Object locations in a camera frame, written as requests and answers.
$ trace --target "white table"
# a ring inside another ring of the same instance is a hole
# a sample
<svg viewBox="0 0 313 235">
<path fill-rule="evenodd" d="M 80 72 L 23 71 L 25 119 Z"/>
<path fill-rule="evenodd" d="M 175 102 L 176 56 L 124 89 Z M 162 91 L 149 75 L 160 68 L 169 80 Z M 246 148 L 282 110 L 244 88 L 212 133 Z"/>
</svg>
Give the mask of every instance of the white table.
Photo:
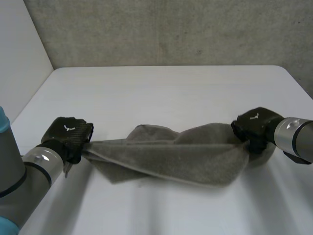
<svg viewBox="0 0 313 235">
<path fill-rule="evenodd" d="M 93 140 L 125 138 L 138 124 L 175 131 L 232 120 L 263 106 L 313 119 L 313 101 L 281 67 L 63 68 L 12 125 L 22 154 L 59 116 L 93 122 Z M 22 235 L 309 235 L 313 168 L 276 149 L 264 167 L 207 189 L 145 178 L 111 185 L 86 160 L 60 176 Z"/>
</svg>

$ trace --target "cloth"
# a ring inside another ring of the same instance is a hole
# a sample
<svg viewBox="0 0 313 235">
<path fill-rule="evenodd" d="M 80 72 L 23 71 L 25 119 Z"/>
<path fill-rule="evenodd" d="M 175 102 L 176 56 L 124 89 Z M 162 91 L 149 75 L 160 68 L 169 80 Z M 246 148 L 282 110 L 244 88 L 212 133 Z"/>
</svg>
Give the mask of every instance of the cloth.
<svg viewBox="0 0 313 235">
<path fill-rule="evenodd" d="M 201 186 L 224 187 L 248 165 L 265 163 L 275 146 L 250 155 L 229 124 L 211 123 L 181 133 L 154 125 L 137 126 L 126 139 L 94 141 L 84 157 L 112 183 L 157 176 Z"/>
</svg>

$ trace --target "black band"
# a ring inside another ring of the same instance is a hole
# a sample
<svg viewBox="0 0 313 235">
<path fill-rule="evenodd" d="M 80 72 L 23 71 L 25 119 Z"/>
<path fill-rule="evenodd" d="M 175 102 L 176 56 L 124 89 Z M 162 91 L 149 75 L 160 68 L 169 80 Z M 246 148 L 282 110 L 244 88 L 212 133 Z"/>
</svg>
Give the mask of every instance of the black band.
<svg viewBox="0 0 313 235">
<path fill-rule="evenodd" d="M 298 137 L 300 131 L 302 130 L 302 128 L 305 127 L 306 125 L 310 124 L 311 122 L 313 122 L 313 121 L 307 121 L 307 122 L 303 123 L 302 126 L 300 126 L 300 127 L 295 131 L 295 133 L 294 133 L 294 135 L 293 135 L 293 138 L 292 138 L 292 149 L 293 149 L 294 153 L 295 153 L 298 157 L 301 157 L 301 156 L 299 156 L 298 151 L 297 151 L 297 146 L 296 146 L 297 137 Z"/>
<path fill-rule="evenodd" d="M 24 181 L 26 180 L 26 177 L 27 177 L 27 170 L 25 168 L 24 175 L 14 185 L 12 185 L 10 188 L 6 189 L 5 191 L 0 192 L 0 198 L 5 197 L 6 195 L 17 190 L 24 183 Z"/>
<path fill-rule="evenodd" d="M 34 168 L 36 168 L 37 170 L 41 171 L 42 174 L 44 174 L 44 176 L 47 178 L 48 180 L 48 183 L 49 183 L 49 188 L 51 187 L 52 185 L 52 181 L 51 181 L 51 177 L 50 175 L 48 174 L 48 172 L 46 172 L 45 169 L 43 169 L 41 166 L 35 164 L 35 163 L 30 163 L 30 162 L 24 162 L 24 165 L 27 165 L 27 166 L 32 166 Z"/>
</svg>

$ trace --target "gray wall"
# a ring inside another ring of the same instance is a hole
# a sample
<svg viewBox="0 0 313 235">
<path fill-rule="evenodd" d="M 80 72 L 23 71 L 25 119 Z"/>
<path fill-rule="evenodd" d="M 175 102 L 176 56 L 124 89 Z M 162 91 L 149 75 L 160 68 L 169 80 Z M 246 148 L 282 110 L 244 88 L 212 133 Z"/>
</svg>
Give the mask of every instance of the gray wall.
<svg viewBox="0 0 313 235">
<path fill-rule="evenodd" d="M 313 96 L 312 0 L 24 0 L 54 68 L 279 65 Z"/>
</svg>

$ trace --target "white wall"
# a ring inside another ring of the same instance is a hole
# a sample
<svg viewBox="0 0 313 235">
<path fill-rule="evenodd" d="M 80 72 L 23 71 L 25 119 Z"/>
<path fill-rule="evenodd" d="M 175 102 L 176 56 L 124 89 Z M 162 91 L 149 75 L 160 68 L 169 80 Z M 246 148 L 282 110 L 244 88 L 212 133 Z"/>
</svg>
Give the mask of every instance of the white wall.
<svg viewBox="0 0 313 235">
<path fill-rule="evenodd" d="M 0 106 L 11 123 L 52 71 L 23 0 L 0 0 Z"/>
</svg>

